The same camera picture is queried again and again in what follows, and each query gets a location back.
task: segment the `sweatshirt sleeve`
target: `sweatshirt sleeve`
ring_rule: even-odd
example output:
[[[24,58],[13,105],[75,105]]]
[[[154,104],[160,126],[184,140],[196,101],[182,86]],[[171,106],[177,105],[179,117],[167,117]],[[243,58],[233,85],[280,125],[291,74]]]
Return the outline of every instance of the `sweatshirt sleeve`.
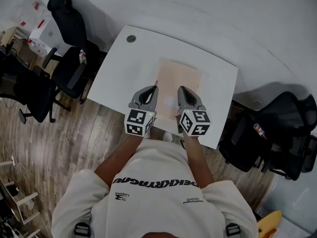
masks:
[[[251,207],[232,181],[209,184],[202,192],[205,200],[224,215],[226,225],[236,223],[244,231],[246,238],[258,237],[258,224]]]
[[[74,174],[65,195],[54,209],[53,237],[73,237],[76,224],[88,222],[91,208],[108,194],[108,185],[92,170],[81,170]]]

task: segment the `beige paper sheet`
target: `beige paper sheet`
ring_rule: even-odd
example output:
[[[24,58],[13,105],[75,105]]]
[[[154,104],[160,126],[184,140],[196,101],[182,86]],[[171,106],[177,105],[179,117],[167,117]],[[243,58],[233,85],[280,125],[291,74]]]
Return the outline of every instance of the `beige paper sheet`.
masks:
[[[201,71],[173,61],[162,61],[157,77],[157,116],[160,118],[176,120],[175,116],[178,111],[178,88],[183,85],[190,88],[192,91],[197,92],[201,77]]]

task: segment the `marker cube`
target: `marker cube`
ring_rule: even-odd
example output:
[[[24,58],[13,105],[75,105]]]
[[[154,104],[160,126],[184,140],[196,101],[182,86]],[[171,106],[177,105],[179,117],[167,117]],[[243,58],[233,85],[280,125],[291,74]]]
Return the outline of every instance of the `marker cube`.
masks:
[[[211,125],[211,119],[205,110],[185,109],[180,125],[189,136],[205,135]]]
[[[144,137],[153,126],[155,115],[155,112],[129,108],[124,118],[125,133]]]

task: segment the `round metallic object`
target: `round metallic object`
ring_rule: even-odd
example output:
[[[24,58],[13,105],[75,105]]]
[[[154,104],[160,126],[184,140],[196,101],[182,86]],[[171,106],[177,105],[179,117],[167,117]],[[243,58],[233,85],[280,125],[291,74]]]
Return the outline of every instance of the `round metallic object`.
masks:
[[[136,39],[137,39],[137,37],[135,37],[135,35],[129,35],[127,37],[127,42],[132,43],[132,42],[135,42]]]

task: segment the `wooden floor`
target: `wooden floor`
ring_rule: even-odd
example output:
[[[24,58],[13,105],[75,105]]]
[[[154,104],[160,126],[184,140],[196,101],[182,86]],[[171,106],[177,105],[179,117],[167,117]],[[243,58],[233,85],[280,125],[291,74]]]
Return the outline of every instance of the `wooden floor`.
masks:
[[[71,107],[67,112],[54,105],[55,123],[48,117],[43,123],[28,118],[23,125],[18,110],[25,106],[6,99],[0,101],[0,162],[8,161],[15,151],[17,162],[26,170],[13,166],[0,168],[4,182],[15,181],[21,190],[18,197],[35,191],[35,207],[40,216],[31,221],[32,228],[40,228],[40,237],[52,237],[52,212],[61,199],[72,175],[81,169],[95,169],[125,137],[124,115],[87,100],[79,105],[60,94],[59,100]],[[248,203],[255,209],[272,180],[272,174],[252,169],[248,173],[226,165],[221,154],[205,147],[206,159],[215,180],[230,179]]]

